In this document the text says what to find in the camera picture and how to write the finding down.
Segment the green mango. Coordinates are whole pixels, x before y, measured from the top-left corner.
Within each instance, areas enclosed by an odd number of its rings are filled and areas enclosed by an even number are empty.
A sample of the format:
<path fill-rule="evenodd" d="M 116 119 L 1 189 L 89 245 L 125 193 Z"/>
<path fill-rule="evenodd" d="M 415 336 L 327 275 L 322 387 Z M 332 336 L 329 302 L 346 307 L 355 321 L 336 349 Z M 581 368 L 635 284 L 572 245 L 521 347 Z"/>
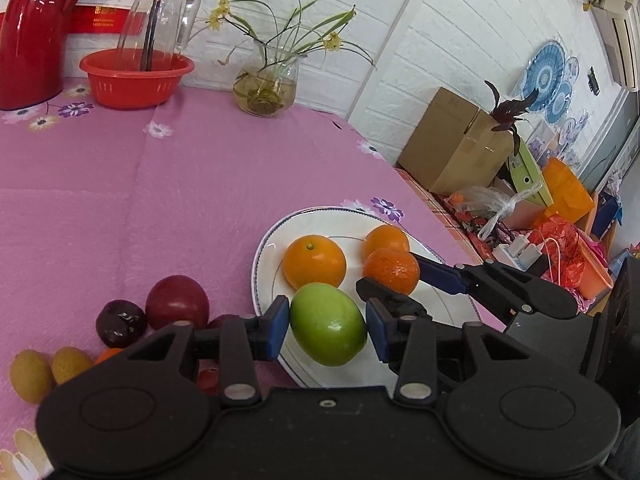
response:
<path fill-rule="evenodd" d="M 290 325 L 303 352 L 324 366 L 348 363 L 368 339 L 366 322 L 352 298 L 324 283 L 309 283 L 296 292 Z"/>

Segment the bumpy mandarin orange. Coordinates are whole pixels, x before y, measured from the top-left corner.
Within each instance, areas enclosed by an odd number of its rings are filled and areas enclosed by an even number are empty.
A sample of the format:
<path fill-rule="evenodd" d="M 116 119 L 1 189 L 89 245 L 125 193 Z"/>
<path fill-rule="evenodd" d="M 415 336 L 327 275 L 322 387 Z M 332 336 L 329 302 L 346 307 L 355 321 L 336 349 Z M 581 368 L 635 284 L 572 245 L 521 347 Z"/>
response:
<path fill-rule="evenodd" d="M 364 260 L 362 276 L 394 292 L 410 295 L 420 280 L 420 268 L 411 252 L 378 248 Z"/>

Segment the dark purple leaf plant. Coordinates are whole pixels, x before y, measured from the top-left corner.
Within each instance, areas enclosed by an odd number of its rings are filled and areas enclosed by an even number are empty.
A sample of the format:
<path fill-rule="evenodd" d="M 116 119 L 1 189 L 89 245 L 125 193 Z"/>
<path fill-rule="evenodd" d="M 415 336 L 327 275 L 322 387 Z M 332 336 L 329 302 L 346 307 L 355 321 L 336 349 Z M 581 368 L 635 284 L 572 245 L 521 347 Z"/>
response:
<path fill-rule="evenodd" d="M 539 90 L 535 88 L 532 92 L 522 100 L 504 100 L 501 101 L 500 93 L 497 87 L 485 80 L 486 86 L 491 90 L 494 96 L 495 106 L 489 113 L 489 116 L 495 121 L 495 125 L 491 128 L 492 131 L 507 131 L 511 133 L 513 139 L 513 155 L 517 155 L 521 146 L 521 137 L 518 134 L 518 122 L 523 120 L 522 115 L 529 111 L 539 96 Z"/>

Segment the white power strip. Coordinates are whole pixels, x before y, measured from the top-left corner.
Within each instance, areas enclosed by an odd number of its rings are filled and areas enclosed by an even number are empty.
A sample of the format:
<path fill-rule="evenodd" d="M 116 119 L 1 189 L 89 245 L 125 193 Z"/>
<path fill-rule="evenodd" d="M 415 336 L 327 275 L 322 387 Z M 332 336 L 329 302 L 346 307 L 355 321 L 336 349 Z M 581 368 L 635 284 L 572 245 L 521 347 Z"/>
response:
<path fill-rule="evenodd" d="M 527 271 L 539 260 L 542 252 L 527 236 L 520 234 L 510 244 L 499 244 L 491 255 L 500 263 Z"/>

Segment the blue decorative wall plates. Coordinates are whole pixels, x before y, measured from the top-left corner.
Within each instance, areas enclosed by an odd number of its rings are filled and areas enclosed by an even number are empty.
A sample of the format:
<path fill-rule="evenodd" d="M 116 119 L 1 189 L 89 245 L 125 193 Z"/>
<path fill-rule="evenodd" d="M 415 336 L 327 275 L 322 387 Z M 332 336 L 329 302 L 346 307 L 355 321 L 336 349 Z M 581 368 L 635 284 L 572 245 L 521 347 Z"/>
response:
<path fill-rule="evenodd" d="M 580 165 L 577 144 L 591 113 L 578 100 L 579 77 L 578 57 L 568 54 L 559 40 L 549 40 L 529 60 L 514 87 L 521 98 L 538 91 L 528 108 L 532 131 L 526 133 L 526 144 L 540 168 L 550 158 L 559 159 L 574 172 Z"/>

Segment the round smooth orange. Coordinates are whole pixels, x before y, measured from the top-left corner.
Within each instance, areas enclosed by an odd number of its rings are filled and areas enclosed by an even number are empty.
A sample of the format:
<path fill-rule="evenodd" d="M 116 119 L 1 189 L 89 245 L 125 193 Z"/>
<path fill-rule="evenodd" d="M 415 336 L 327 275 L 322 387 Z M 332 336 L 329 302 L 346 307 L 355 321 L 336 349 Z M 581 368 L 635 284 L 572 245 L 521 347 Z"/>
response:
<path fill-rule="evenodd" d="M 310 283 L 338 287 L 347 270 L 344 252 L 329 237 L 311 234 L 288 245 L 282 260 L 284 278 L 295 290 Z"/>

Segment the large red plum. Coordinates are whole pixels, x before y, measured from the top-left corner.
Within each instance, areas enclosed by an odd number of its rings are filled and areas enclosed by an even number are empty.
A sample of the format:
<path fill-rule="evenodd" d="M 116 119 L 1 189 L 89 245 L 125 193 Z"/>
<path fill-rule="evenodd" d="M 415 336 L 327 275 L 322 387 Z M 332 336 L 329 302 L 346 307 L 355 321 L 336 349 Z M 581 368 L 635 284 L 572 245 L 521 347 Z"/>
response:
<path fill-rule="evenodd" d="M 171 275 L 152 287 L 145 300 L 145 314 L 153 330 L 178 321 L 191 322 L 201 330 L 209 320 L 209 301 L 193 278 Z"/>

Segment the dark purple plum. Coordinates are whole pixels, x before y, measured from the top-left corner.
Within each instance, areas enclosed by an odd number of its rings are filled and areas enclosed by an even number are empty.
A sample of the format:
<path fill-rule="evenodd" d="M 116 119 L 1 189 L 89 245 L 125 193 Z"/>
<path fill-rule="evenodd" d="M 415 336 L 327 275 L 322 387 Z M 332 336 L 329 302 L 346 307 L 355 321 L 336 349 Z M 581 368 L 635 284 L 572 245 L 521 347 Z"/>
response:
<path fill-rule="evenodd" d="M 108 348 L 125 349 L 148 329 L 144 311 L 128 300 L 108 302 L 96 318 L 96 333 Z"/>

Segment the cardboard box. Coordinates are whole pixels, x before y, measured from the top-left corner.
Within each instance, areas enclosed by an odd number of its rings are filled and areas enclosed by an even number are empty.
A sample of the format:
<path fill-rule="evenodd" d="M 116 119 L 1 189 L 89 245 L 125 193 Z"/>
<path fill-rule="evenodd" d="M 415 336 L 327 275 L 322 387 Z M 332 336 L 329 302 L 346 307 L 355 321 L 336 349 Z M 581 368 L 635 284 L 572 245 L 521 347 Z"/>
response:
<path fill-rule="evenodd" d="M 434 194 L 488 186 L 514 152 L 513 134 L 496 125 L 480 107 L 440 88 L 397 163 Z"/>

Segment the white plate blue rim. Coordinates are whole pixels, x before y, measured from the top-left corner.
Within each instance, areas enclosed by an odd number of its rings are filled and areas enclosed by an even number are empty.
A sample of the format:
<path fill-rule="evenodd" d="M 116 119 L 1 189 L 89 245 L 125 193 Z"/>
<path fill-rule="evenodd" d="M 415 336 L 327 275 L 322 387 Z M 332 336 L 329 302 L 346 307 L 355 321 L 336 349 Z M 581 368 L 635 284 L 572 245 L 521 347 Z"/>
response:
<path fill-rule="evenodd" d="M 295 290 L 283 276 L 281 266 L 285 249 L 308 234 L 329 237 L 344 252 L 347 272 L 340 289 L 359 309 L 364 302 L 356 292 L 362 277 L 361 245 L 364 237 L 383 221 L 372 214 L 340 207 L 314 207 L 295 211 L 274 224 L 258 245 L 252 266 L 254 311 L 264 314 L 275 296 L 292 297 Z M 416 285 L 411 297 L 427 310 L 434 321 L 460 327 L 478 322 L 478 305 L 469 296 L 450 295 L 423 282 Z M 294 382 L 306 388 L 349 388 L 384 386 L 395 388 L 397 375 L 378 360 L 373 344 L 363 349 L 343 366 L 327 367 L 314 362 L 299 347 L 292 333 L 287 333 L 278 361 Z"/>

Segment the pink floral tablecloth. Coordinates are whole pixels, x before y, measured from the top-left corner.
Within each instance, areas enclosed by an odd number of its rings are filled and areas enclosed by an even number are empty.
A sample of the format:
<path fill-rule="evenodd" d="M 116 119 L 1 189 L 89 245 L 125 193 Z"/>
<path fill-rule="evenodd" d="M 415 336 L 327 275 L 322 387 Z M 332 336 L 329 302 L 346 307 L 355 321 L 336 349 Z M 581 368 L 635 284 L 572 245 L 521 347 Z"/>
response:
<path fill-rule="evenodd" d="M 212 315 L 253 310 L 250 269 L 273 223 L 312 206 L 397 222 L 450 264 L 476 253 L 348 122 L 296 105 L 273 118 L 180 88 L 163 106 L 99 106 L 71 79 L 1 116 L 1 365 L 26 349 L 99 356 L 104 304 L 194 278 Z"/>

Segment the small red plum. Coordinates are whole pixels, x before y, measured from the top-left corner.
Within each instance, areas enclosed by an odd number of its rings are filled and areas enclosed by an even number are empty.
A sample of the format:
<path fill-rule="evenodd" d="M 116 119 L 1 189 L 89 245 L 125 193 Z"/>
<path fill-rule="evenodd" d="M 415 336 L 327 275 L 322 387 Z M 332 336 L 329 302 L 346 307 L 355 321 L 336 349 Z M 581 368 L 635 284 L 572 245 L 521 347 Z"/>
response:
<path fill-rule="evenodd" d="M 208 330 L 221 328 L 222 323 L 228 318 L 235 318 L 235 314 L 219 315 L 206 325 Z M 200 366 L 196 385 L 206 396 L 216 396 L 219 393 L 219 373 L 216 363 L 206 362 Z"/>

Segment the red plastic bag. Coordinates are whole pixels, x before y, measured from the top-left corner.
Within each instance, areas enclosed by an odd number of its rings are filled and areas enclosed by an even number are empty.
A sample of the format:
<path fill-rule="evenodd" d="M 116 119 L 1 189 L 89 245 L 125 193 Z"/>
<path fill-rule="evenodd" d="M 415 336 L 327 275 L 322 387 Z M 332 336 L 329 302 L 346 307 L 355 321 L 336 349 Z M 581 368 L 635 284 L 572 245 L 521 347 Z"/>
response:
<path fill-rule="evenodd" d="M 580 250 L 580 236 L 574 224 L 552 214 L 530 231 L 527 238 L 546 258 L 550 281 L 566 289 L 578 289 L 586 259 Z"/>

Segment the clear glass pitcher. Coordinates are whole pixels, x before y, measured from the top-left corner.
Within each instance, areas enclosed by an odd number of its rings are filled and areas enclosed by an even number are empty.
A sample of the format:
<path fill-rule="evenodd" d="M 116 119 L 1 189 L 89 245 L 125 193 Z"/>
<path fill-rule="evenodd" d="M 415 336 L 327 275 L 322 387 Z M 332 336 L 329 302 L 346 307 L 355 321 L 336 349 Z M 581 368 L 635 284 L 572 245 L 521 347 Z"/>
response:
<path fill-rule="evenodd" d="M 134 0 L 119 36 L 115 66 L 125 72 L 171 68 L 189 43 L 201 0 Z"/>

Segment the yellow-green longan fruit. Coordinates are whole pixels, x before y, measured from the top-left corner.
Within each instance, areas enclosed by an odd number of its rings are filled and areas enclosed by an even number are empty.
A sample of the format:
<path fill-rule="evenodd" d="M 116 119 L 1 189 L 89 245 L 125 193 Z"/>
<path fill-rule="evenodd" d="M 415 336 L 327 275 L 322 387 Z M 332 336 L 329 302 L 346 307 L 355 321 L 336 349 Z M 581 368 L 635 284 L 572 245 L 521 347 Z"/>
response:
<path fill-rule="evenodd" d="M 10 367 L 10 383 L 25 402 L 40 404 L 55 386 L 47 360 L 35 350 L 23 350 Z"/>

